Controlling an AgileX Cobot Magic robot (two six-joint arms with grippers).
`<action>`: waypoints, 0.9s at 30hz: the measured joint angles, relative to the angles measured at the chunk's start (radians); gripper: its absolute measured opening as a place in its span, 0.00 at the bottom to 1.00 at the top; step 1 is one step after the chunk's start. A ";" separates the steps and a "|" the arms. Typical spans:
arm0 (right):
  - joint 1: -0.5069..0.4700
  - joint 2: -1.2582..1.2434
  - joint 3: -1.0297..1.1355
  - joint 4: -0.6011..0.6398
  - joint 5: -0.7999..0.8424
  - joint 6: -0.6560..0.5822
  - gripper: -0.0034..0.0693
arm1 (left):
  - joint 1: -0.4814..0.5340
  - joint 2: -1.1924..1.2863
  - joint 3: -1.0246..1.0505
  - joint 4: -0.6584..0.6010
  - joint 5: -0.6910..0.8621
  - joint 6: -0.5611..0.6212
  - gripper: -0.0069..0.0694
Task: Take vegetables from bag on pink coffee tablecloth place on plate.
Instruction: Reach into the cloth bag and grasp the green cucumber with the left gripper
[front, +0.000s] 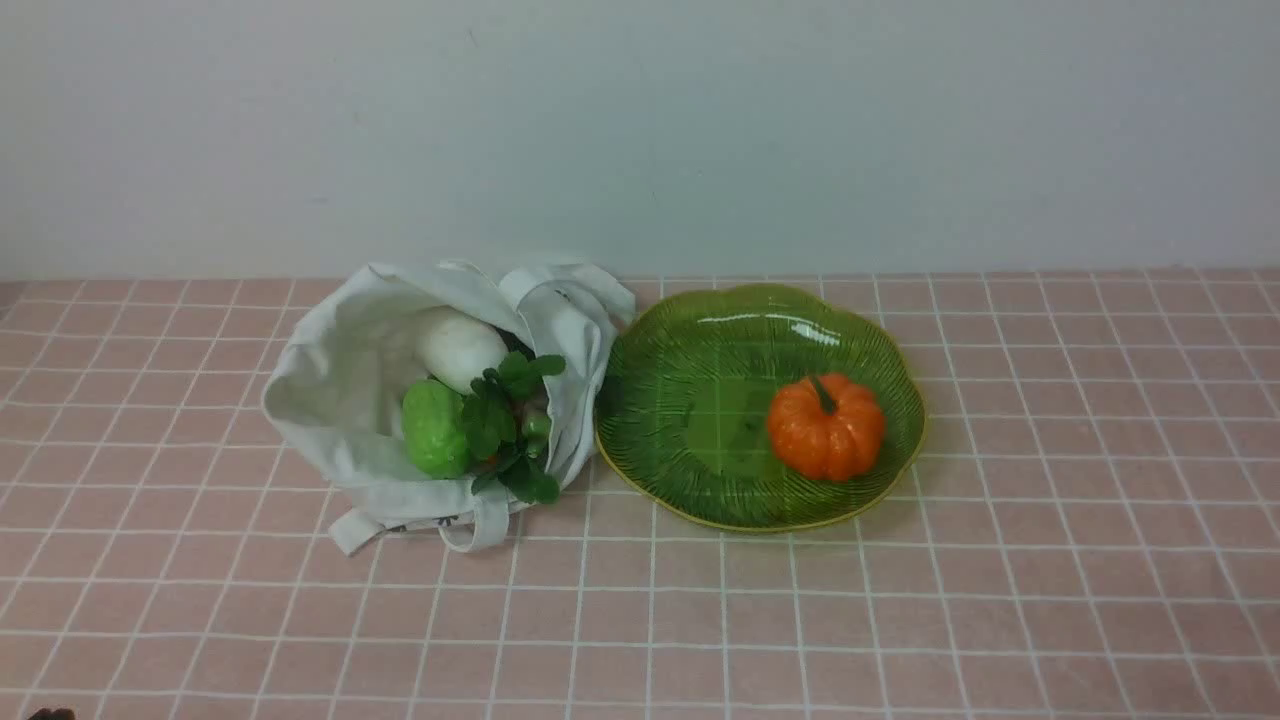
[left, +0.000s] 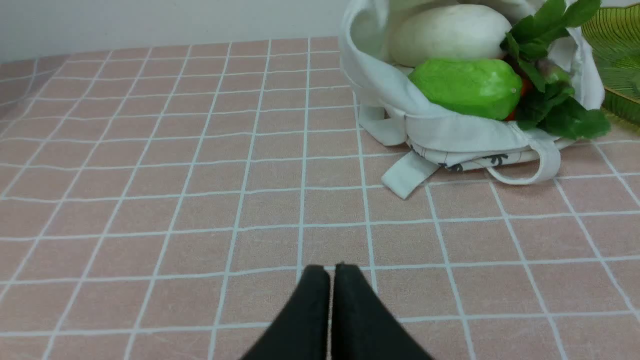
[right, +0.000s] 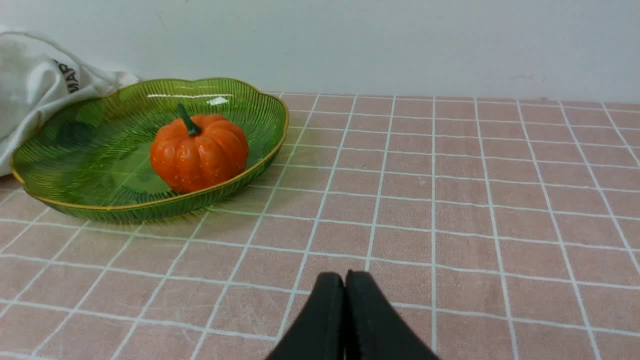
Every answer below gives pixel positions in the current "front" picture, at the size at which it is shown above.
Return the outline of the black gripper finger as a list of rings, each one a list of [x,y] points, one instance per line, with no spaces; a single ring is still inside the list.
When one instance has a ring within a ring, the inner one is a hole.
[[[31,714],[28,720],[77,720],[77,716],[72,708],[44,707]]]

